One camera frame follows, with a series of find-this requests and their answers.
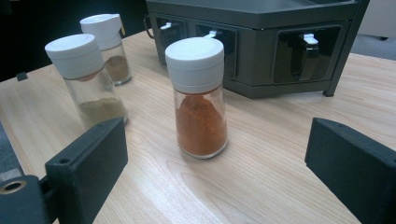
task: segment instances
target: gray floor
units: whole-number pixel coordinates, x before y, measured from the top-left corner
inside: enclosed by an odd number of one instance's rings
[[[351,52],[378,58],[396,60],[396,38],[380,40],[376,36],[358,35],[355,39]],[[0,174],[19,168],[20,166],[18,164],[18,160],[13,153],[11,144],[9,143],[3,126],[0,123]]]

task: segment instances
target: dark background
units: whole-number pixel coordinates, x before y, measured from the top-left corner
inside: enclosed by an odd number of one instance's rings
[[[50,41],[81,34],[81,19],[106,13],[120,14],[125,36],[145,30],[145,0],[0,0],[0,81],[51,64]]]

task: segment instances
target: red spice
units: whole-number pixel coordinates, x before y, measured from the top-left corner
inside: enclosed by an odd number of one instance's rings
[[[213,104],[200,95],[187,95],[176,110],[177,141],[196,156],[209,156],[224,148],[227,123]]]

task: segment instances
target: spice bottle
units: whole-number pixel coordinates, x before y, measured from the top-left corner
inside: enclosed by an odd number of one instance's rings
[[[127,111],[104,67],[93,35],[70,35],[54,40],[45,50],[64,78],[84,127],[118,117],[127,120]]]
[[[120,14],[91,16],[79,23],[83,33],[95,36],[114,85],[129,81],[132,76],[120,36]]]
[[[174,87],[178,145],[197,159],[216,156],[227,143],[222,43],[182,39],[166,48],[165,59]]]

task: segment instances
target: transparent glass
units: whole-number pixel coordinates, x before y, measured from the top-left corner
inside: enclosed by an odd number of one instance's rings
[[[105,68],[114,85],[119,86],[131,79],[131,70],[122,43],[112,49],[102,50]]]
[[[203,93],[174,90],[177,142],[197,159],[219,154],[227,145],[227,121],[222,86]]]
[[[128,112],[114,92],[114,85],[105,68],[84,77],[64,78],[64,83],[87,130],[107,119],[123,117],[126,122]]]

